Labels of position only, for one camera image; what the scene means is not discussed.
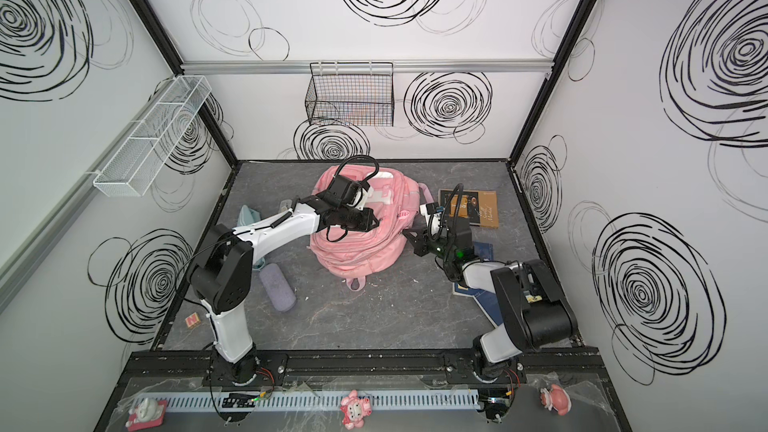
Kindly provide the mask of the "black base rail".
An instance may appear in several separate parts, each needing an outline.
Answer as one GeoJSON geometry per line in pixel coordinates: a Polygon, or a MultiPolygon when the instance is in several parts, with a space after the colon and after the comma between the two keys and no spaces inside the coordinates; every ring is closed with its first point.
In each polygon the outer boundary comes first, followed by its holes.
{"type": "Polygon", "coordinates": [[[449,384],[503,378],[507,371],[521,379],[531,374],[595,374],[606,380],[603,359],[593,347],[549,348],[498,364],[474,348],[261,350],[233,365],[213,350],[164,350],[133,353],[118,383],[139,378],[201,377],[216,386],[282,385],[304,377],[417,376],[449,384]]]}

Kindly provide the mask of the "pink white toy left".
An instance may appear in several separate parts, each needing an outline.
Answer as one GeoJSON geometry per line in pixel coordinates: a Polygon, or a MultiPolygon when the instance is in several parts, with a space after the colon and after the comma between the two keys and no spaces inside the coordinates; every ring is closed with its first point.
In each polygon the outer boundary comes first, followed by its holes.
{"type": "Polygon", "coordinates": [[[129,418],[125,423],[126,430],[136,432],[161,426],[167,407],[167,400],[141,399],[129,410],[129,418]]]}

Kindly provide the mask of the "pink toy right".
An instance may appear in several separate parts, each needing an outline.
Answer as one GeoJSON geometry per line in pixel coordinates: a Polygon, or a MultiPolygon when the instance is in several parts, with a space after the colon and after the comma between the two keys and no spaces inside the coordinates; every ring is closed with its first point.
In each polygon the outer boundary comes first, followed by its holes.
{"type": "Polygon", "coordinates": [[[559,416],[565,416],[571,411],[572,401],[568,393],[559,385],[552,384],[539,390],[542,406],[559,416]]]}

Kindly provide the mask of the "teal folded cloth pouch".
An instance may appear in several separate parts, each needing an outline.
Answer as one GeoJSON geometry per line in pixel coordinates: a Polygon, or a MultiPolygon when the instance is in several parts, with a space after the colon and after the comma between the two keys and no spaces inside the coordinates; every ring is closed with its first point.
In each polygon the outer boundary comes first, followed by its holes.
{"type": "Polygon", "coordinates": [[[257,210],[252,209],[247,205],[241,207],[237,219],[238,227],[250,226],[260,221],[261,214],[257,210]]]}

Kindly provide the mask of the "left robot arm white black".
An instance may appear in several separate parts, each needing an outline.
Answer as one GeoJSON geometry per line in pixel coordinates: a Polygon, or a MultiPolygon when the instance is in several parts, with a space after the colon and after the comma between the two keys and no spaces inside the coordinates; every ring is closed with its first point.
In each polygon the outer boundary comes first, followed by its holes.
{"type": "Polygon", "coordinates": [[[232,382],[247,385],[257,375],[258,358],[248,329],[244,301],[252,285],[253,264],[305,236],[338,227],[367,233],[380,224],[366,205],[376,172],[360,180],[336,174],[330,185],[296,199],[287,211],[252,225],[209,230],[190,261],[186,281],[205,308],[218,359],[228,365],[232,382]]]}

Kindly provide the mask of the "small orange eraser block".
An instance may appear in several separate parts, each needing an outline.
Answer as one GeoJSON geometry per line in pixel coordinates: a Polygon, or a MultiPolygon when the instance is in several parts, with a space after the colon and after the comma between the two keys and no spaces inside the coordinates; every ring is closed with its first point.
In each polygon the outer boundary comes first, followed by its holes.
{"type": "Polygon", "coordinates": [[[185,318],[185,325],[188,329],[192,330],[201,324],[201,319],[197,313],[192,313],[185,318]]]}

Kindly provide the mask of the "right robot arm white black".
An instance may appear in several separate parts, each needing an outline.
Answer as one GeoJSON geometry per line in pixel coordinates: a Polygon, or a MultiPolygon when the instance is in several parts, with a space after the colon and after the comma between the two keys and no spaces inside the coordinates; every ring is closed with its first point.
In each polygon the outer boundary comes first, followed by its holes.
{"type": "Polygon", "coordinates": [[[490,381],[515,357],[537,353],[578,333],[565,292],[543,260],[504,262],[480,257],[469,220],[462,217],[433,214],[426,226],[408,228],[403,235],[417,256],[432,254],[450,282],[495,296],[501,323],[473,341],[473,367],[479,378],[490,381]]]}

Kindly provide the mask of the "pink student backpack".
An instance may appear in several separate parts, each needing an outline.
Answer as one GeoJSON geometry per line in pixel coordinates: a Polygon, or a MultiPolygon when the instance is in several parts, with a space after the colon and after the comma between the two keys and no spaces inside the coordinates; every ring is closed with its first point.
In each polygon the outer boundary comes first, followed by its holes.
{"type": "Polygon", "coordinates": [[[310,249],[319,263],[345,280],[352,291],[365,286],[366,277],[392,266],[402,254],[420,207],[433,197],[426,184],[402,172],[382,168],[368,180],[365,205],[373,210],[379,226],[369,232],[343,232],[338,226],[310,236],[310,249]]]}

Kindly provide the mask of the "blue book yellow label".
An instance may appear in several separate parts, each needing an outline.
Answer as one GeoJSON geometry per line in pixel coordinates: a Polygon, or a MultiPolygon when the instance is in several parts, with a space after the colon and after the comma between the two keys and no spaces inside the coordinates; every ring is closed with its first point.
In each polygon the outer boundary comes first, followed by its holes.
{"type": "Polygon", "coordinates": [[[503,324],[499,302],[494,293],[482,289],[462,287],[458,283],[454,283],[452,287],[454,295],[472,298],[494,327],[503,324]]]}
{"type": "Polygon", "coordinates": [[[474,253],[478,258],[482,259],[483,261],[494,260],[494,249],[491,243],[474,242],[473,247],[474,253]]]}

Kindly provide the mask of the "purple pencil pouch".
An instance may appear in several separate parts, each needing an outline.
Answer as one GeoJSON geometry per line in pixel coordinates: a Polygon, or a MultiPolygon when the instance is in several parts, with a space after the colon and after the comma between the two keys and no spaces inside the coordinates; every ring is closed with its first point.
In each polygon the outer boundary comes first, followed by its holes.
{"type": "Polygon", "coordinates": [[[295,292],[277,264],[265,265],[259,272],[259,279],[272,306],[278,312],[288,312],[295,306],[295,292]]]}

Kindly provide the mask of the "brown cover book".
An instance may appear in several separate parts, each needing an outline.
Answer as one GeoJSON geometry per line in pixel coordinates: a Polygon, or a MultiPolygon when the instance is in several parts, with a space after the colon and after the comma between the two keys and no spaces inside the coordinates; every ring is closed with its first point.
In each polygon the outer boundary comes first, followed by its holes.
{"type": "MultiPolygon", "coordinates": [[[[439,205],[445,208],[446,221],[450,222],[456,209],[458,195],[452,199],[452,191],[439,190],[439,205]]],[[[469,220],[471,226],[496,229],[500,226],[498,198],[495,191],[465,190],[461,195],[460,218],[469,220]]]]}

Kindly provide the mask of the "clear plastic pen case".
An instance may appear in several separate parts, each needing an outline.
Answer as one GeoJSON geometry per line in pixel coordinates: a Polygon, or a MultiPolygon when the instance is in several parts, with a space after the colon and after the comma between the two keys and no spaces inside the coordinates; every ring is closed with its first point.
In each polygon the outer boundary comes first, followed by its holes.
{"type": "Polygon", "coordinates": [[[279,211],[285,212],[287,211],[292,205],[292,201],[290,199],[285,199],[280,202],[279,211]]]}

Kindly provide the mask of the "pink plush toy centre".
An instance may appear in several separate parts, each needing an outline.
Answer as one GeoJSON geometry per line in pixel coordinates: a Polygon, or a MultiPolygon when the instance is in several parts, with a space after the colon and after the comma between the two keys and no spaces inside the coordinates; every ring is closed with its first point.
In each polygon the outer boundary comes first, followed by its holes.
{"type": "Polygon", "coordinates": [[[342,424],[347,430],[362,428],[365,418],[372,414],[372,403],[368,397],[361,397],[357,390],[352,390],[341,401],[342,424]]]}

